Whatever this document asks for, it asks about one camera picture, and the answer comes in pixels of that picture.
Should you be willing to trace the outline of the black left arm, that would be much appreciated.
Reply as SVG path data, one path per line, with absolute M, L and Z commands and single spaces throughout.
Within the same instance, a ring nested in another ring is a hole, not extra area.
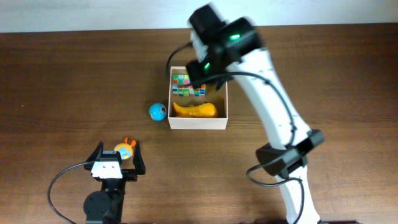
M 84 201 L 85 222 L 121 223 L 126 183 L 136 182 L 140 175 L 146 173 L 139 141 L 128 142 L 126 138 L 112 151 L 105 151 L 104 143 L 99 142 L 87 158 L 84 169 L 101 182 L 101 190 L 89 194 Z

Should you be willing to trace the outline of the pink cardboard box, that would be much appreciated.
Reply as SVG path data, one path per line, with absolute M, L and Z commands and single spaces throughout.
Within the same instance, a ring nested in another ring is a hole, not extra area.
M 228 86 L 224 84 L 220 90 L 215 85 L 206 85 L 204 97 L 174 96 L 172 93 L 172 75 L 186 74 L 185 67 L 171 67 L 169 71 L 169 102 L 167 118 L 172 129 L 225 129 L 228 122 Z M 177 117 L 173 102 L 180 106 L 198 106 L 203 103 L 212 103 L 218 110 L 217 118 L 182 118 Z

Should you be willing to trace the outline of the orange rubber duck toy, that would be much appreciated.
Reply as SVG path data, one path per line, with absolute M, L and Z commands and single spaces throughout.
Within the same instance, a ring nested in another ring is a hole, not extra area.
M 173 102 L 177 117 L 182 118 L 217 118 L 218 110 L 212 103 L 203 103 L 198 106 L 180 106 Z

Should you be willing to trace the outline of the small orange egg toy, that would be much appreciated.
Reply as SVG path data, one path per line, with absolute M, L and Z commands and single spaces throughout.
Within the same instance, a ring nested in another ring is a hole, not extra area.
M 120 153 L 122 160 L 127 160 L 134 156 L 134 149 L 136 144 L 136 140 L 129 140 L 129 138 L 124 138 L 122 143 L 115 146 L 114 151 Z

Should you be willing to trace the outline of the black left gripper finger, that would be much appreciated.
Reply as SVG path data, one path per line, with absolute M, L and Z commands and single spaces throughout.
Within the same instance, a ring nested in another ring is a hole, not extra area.
M 92 170 L 94 162 L 98 161 L 103 153 L 104 143 L 100 141 L 96 149 L 91 153 L 91 155 L 85 161 L 85 170 Z
M 134 146 L 134 156 L 133 156 L 133 165 L 137 175 L 145 175 L 146 174 L 146 166 L 144 164 L 144 160 L 141 154 L 141 148 L 139 141 L 136 141 L 136 145 Z

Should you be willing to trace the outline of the blue ball with eyes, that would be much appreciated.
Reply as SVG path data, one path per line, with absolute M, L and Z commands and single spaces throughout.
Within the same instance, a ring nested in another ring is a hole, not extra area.
M 167 115 L 167 108 L 162 103 L 154 103 L 149 108 L 149 115 L 154 121 L 162 121 Z

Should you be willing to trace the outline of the colourful puzzle cube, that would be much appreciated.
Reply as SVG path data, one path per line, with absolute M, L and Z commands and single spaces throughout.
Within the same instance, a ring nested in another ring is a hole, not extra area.
M 206 85 L 202 84 L 199 88 L 189 86 L 189 95 L 195 97 L 204 97 L 206 95 Z
M 186 74 L 172 75 L 172 93 L 174 96 L 193 96 L 194 90 L 191 86 L 189 76 Z

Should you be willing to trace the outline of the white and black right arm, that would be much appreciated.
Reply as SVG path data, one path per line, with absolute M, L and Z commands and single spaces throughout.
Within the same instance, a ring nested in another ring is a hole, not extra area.
M 256 151 L 259 164 L 246 176 L 264 169 L 275 177 L 288 223 L 321 223 L 308 186 L 307 154 L 324 141 L 324 135 L 310 128 L 295 109 L 257 30 L 245 17 L 233 22 L 220 19 L 211 4 L 197 9 L 188 21 L 197 55 L 186 65 L 190 84 L 221 88 L 236 81 L 266 131 L 269 142 Z

